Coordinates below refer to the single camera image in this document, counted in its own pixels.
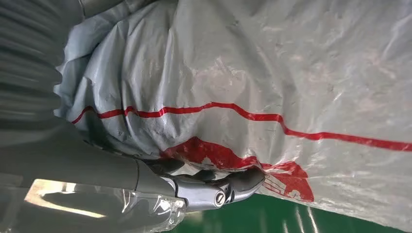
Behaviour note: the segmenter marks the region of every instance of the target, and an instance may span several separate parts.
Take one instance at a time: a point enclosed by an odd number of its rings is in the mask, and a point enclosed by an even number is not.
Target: gray pipe
[[[85,144],[57,118],[53,87],[69,30],[119,0],[0,0],[0,174],[134,190],[133,159]]]

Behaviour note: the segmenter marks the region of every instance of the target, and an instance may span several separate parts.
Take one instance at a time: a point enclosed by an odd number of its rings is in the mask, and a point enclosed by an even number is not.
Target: red line
[[[384,148],[388,150],[398,150],[398,151],[412,151],[412,142],[396,142],[396,141],[388,141],[388,140],[380,140],[374,138],[367,138],[367,137],[359,137],[354,135],[346,135],[340,133],[328,133],[328,132],[321,132],[321,133],[303,133],[289,129],[286,127],[283,117],[279,114],[255,114],[249,113],[242,109],[241,107],[237,106],[234,103],[217,103],[217,102],[210,102],[203,106],[199,107],[188,107],[188,108],[172,108],[172,107],[163,107],[158,112],[143,112],[134,109],[132,106],[127,107],[125,110],[123,109],[116,109],[112,111],[108,111],[105,113],[97,113],[93,107],[87,106],[80,115],[72,121],[73,124],[76,124],[83,116],[83,114],[87,111],[95,112],[100,119],[115,117],[119,115],[127,116],[129,113],[134,113],[141,118],[156,118],[161,117],[166,113],[170,114],[190,114],[190,113],[198,113],[204,109],[208,108],[226,108],[232,109],[236,111],[240,116],[244,117],[248,120],[253,121],[276,121],[280,124],[283,129],[283,132],[286,135],[306,138],[312,141],[322,140],[322,139],[335,139],[344,142],[351,142],[357,143],[365,146],[370,147],[378,147]]]

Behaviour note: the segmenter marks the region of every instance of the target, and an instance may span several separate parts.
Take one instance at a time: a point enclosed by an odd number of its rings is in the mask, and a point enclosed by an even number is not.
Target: green floor
[[[170,233],[403,233],[389,227],[264,195],[189,214]]]

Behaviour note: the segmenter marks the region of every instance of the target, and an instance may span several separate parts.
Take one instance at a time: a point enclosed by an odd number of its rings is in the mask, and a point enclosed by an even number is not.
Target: wrinkled plastic
[[[40,179],[29,190],[1,186],[0,194],[8,200],[2,233],[153,233],[173,229],[185,213],[174,197]]]
[[[258,166],[262,194],[412,231],[411,21],[401,0],[156,1],[67,56],[56,114],[110,150]]]

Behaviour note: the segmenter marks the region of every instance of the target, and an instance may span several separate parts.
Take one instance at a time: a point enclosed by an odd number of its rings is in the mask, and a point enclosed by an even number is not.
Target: white plastic cover
[[[412,231],[412,1],[119,9],[78,25],[59,67],[56,114],[91,143],[258,166],[262,194]]]

